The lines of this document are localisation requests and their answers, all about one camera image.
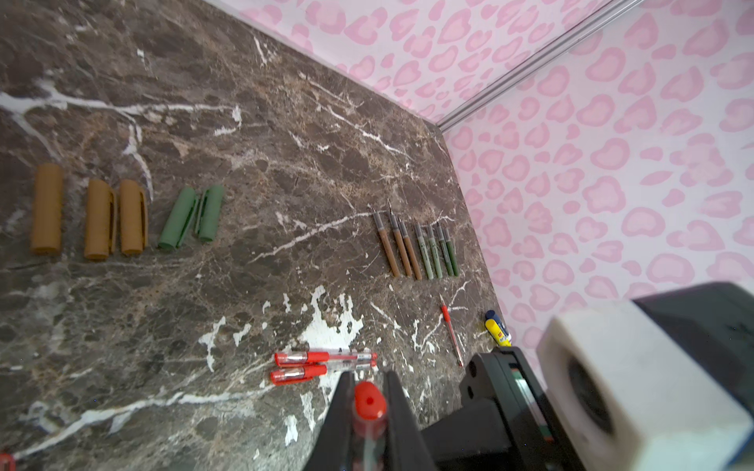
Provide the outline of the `green pen short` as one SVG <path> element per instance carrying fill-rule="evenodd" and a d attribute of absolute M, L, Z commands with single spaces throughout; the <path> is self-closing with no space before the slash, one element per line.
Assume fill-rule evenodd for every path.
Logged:
<path fill-rule="evenodd" d="M 453 244 L 453 241 L 452 241 L 451 236 L 450 236 L 450 232 L 449 232 L 449 230 L 447 228 L 443 229 L 443 234 L 444 234 L 444 237 L 445 237 L 445 242 L 446 242 L 446 247 L 447 247 L 447 251 L 448 251 L 448 254 L 449 254 L 449 259 L 450 259 L 451 267 L 452 267 L 452 270 L 453 270 L 453 276 L 454 277 L 458 277 L 459 276 L 459 265 L 458 265 L 458 261 L 457 261 L 455 245 Z"/>

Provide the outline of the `dark green cap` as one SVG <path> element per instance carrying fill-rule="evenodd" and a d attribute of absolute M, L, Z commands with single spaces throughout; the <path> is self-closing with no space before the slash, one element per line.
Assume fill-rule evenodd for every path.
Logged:
<path fill-rule="evenodd" d="M 224 194 L 224 186 L 214 184 L 199 199 L 194 232 L 203 243 L 211 243 L 216 238 Z"/>
<path fill-rule="evenodd" d="M 198 209 L 198 195 L 190 186 L 185 186 L 179 193 L 171 213 L 166 221 L 158 241 L 162 250 L 179 248 L 190 231 Z"/>

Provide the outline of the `green pen long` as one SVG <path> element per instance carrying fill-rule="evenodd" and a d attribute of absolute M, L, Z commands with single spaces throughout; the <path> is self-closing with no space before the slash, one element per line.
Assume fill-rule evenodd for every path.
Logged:
<path fill-rule="evenodd" d="M 450 253 L 449 253 L 449 247 L 447 245 L 447 239 L 445 238 L 445 234 L 443 232 L 443 228 L 439 223 L 436 223 L 434 225 L 438 241 L 440 243 L 441 251 L 444 257 L 444 261 L 446 264 L 447 272 L 450 277 L 455 276 L 455 269 L 453 267 L 453 262 L 451 261 Z"/>

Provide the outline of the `red pen cap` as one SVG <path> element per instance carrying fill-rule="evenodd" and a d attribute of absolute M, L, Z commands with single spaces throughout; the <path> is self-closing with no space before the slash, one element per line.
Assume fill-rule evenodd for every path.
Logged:
<path fill-rule="evenodd" d="M 1 453 L 0 471 L 16 471 L 16 461 L 10 453 Z"/>
<path fill-rule="evenodd" d="M 388 428 L 388 402 L 371 382 L 360 382 L 353 395 L 351 469 L 383 470 Z"/>

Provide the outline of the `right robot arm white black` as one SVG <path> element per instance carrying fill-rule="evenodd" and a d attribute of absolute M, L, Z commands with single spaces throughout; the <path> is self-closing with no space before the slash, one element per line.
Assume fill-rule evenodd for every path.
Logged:
<path fill-rule="evenodd" d="M 532 369 L 478 353 L 461 409 L 423 431 L 447 470 L 749 470 L 753 286 L 714 282 L 575 309 Z"/>

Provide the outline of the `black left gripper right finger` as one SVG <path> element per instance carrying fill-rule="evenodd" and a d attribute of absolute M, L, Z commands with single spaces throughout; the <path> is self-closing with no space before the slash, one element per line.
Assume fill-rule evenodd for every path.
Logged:
<path fill-rule="evenodd" d="M 387 469 L 436 470 L 395 371 L 385 374 L 384 396 L 388 402 Z"/>

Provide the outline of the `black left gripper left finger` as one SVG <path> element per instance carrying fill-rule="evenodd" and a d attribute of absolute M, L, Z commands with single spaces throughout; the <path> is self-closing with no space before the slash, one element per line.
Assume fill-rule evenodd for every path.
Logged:
<path fill-rule="evenodd" d="M 342 373 L 304 471 L 351 470 L 355 374 Z"/>

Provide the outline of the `brown pen cluster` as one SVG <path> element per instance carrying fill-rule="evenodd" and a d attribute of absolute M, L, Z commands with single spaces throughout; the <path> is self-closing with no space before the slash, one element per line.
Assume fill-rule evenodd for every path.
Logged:
<path fill-rule="evenodd" d="M 383 223 L 383 221 L 381 219 L 380 213 L 378 211 L 373 210 L 372 211 L 372 215 L 373 215 L 373 219 L 375 221 L 375 226 L 376 226 L 376 229 L 377 229 L 377 233 L 378 233 L 378 235 L 380 237 L 380 241 L 382 243 L 385 255 L 386 255 L 387 260 L 388 260 L 388 264 L 390 266 L 391 273 L 392 273 L 392 275 L 395 278 L 398 278 L 398 276 L 400 276 L 400 271 L 399 271 L 399 267 L 398 267 L 398 264 L 397 264 L 397 261 L 396 261 L 396 257 L 394 255 L 394 252 L 393 252 L 393 249 L 392 249 L 392 245 L 390 244 L 390 241 L 388 239 L 387 229 L 386 229 L 386 227 L 385 227 L 385 225 L 384 225 L 384 223 Z"/>

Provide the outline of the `single red gel pen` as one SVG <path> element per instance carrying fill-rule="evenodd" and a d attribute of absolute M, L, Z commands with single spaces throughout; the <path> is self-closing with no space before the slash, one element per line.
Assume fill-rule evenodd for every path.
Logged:
<path fill-rule="evenodd" d="M 461 346 L 459 345 L 459 342 L 458 342 L 458 337 L 456 335 L 456 332 L 453 326 L 452 317 L 450 315 L 448 306 L 446 304 L 442 304 L 441 311 L 442 311 L 443 319 L 449 331 L 449 336 L 453 345 L 454 353 L 458 361 L 459 367 L 463 368 L 465 367 L 465 363 L 463 362 L 463 353 L 461 352 Z"/>

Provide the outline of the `brown pen cap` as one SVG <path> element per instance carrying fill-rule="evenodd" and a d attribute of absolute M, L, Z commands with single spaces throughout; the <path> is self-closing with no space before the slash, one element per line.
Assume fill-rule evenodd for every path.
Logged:
<path fill-rule="evenodd" d="M 117 195 L 113 188 L 103 180 L 90 179 L 86 194 L 86 260 L 104 261 L 114 252 L 117 216 Z"/>
<path fill-rule="evenodd" d="M 63 172 L 54 163 L 41 164 L 35 174 L 31 252 L 55 255 L 61 251 Z"/>
<path fill-rule="evenodd" d="M 146 193 L 133 180 L 120 182 L 120 228 L 123 255 L 143 253 L 148 239 Z"/>

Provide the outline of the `red gel pen pair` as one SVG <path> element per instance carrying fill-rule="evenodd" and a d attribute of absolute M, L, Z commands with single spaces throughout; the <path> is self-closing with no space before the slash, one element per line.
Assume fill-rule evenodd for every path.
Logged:
<path fill-rule="evenodd" d="M 371 365 L 378 355 L 371 351 L 280 351 L 274 354 L 274 362 L 279 367 L 294 367 L 314 364 Z"/>
<path fill-rule="evenodd" d="M 332 363 L 310 364 L 306 366 L 283 368 L 270 373 L 270 381 L 274 386 L 298 384 L 308 382 L 314 378 L 326 376 L 331 373 L 361 372 L 376 366 L 375 361 L 369 363 Z"/>

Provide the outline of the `aluminium frame corner post right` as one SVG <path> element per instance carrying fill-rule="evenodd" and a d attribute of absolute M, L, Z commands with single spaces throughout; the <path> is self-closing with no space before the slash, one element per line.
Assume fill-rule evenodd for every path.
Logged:
<path fill-rule="evenodd" d="M 613 21 L 626 15 L 642 0 L 611 0 L 574 25 L 563 35 L 555 38 L 535 54 L 516 65 L 502 78 L 475 94 L 471 100 L 459 106 L 456 110 L 438 122 L 440 131 L 445 133 L 459 125 L 463 120 L 477 113 L 481 108 L 498 99 L 509 90 L 516 88 L 541 69 L 568 53 L 573 47 L 580 45 Z"/>

